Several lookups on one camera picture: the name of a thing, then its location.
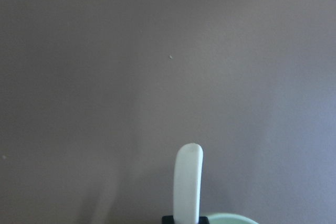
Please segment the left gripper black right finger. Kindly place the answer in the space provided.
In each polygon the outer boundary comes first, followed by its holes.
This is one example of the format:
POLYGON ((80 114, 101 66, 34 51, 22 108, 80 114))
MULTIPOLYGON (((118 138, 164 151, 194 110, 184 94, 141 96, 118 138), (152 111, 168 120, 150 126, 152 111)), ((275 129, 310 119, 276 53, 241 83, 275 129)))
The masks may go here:
POLYGON ((206 216, 200 216, 198 219, 198 224, 209 224, 209 219, 206 216))

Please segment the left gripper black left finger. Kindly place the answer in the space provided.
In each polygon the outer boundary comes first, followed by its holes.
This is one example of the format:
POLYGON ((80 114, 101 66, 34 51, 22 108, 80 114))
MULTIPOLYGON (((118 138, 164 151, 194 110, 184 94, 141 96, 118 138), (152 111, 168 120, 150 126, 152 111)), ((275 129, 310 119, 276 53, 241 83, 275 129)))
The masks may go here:
POLYGON ((163 216, 162 224, 174 224, 174 217, 173 216, 163 216))

